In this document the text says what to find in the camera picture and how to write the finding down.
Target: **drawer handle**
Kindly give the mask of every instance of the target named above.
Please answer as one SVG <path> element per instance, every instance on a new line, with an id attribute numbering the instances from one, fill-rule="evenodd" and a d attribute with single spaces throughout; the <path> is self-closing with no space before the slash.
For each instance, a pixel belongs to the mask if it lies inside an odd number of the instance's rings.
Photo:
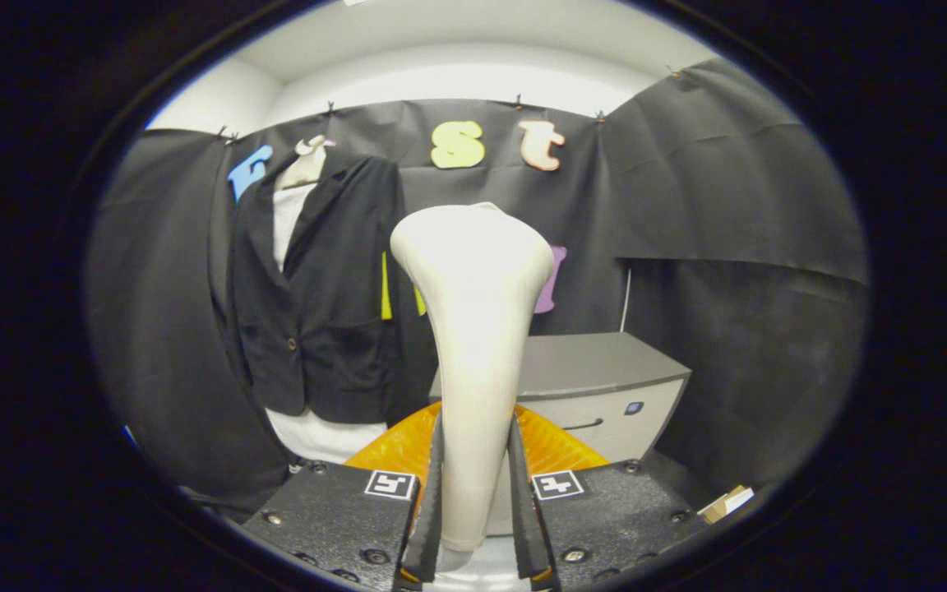
<path id="1" fill-rule="evenodd" d="M 572 426 L 571 428 L 564 428 L 564 430 L 582 430 L 582 428 L 593 428 L 594 426 L 601 426 L 602 423 L 605 423 L 604 419 L 598 417 L 597 420 L 594 420 L 594 423 L 584 423 L 583 426 Z"/>

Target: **white shirt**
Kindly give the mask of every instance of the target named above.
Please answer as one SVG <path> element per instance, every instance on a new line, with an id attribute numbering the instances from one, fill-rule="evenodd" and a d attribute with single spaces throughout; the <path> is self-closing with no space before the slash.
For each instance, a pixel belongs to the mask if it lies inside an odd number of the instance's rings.
<path id="1" fill-rule="evenodd" d="M 281 272 L 290 235 L 294 233 L 294 224 L 298 222 L 305 198 L 309 197 L 313 187 L 316 187 L 316 183 L 287 187 L 273 194 L 273 258 Z"/>
<path id="2" fill-rule="evenodd" d="M 332 423 L 319 419 L 308 407 L 301 415 L 284 415 L 272 409 L 266 409 L 266 413 L 287 450 L 302 458 L 339 465 L 386 431 L 385 423 Z"/>

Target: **white wall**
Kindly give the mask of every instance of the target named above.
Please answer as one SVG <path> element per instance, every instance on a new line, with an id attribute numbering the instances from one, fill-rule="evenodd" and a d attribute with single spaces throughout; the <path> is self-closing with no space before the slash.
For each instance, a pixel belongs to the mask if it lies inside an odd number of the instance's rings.
<path id="1" fill-rule="evenodd" d="M 230 58 L 181 90 L 147 127 L 217 134 L 222 125 L 229 125 L 225 134 L 242 137 L 266 126 L 266 113 L 282 87 L 259 68 Z"/>
<path id="2" fill-rule="evenodd" d="M 594 116 L 656 82 L 611 62 L 514 44 L 447 44 L 352 60 L 287 84 L 263 127 L 335 109 L 405 99 L 487 99 Z"/>
<path id="3" fill-rule="evenodd" d="M 521 102 L 593 117 L 609 113 L 657 78 L 615 63 L 515 44 L 444 44 L 376 53 L 282 84 L 229 58 L 181 90 L 148 128 L 243 137 L 335 109 L 414 99 Z"/>

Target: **black blazer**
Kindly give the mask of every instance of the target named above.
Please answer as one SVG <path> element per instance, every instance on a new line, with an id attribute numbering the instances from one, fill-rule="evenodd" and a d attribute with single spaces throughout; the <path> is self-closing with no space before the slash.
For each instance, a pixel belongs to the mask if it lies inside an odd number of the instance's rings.
<path id="1" fill-rule="evenodd" d="M 273 192 L 296 159 L 290 153 L 266 172 L 237 207 L 227 325 L 241 379 L 259 404 L 280 413 L 298 415 L 309 405 L 336 423 L 395 423 L 427 396 L 405 387 L 403 322 L 382 314 L 383 252 L 391 306 L 403 307 L 402 292 L 413 289 L 390 254 L 404 210 L 397 165 L 327 147 L 281 273 Z"/>

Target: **gray filing cabinet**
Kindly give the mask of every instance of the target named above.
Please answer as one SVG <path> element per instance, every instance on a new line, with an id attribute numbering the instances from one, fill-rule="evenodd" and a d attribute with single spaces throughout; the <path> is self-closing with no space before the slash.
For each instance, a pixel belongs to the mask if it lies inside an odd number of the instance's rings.
<path id="1" fill-rule="evenodd" d="M 641 458 L 668 424 L 689 374 L 689 368 L 627 333 L 534 336 L 525 342 L 518 405 L 564 428 L 609 462 Z M 429 397 L 441 398 L 440 374 Z M 510 475 L 504 470 L 488 534 L 511 530 Z"/>

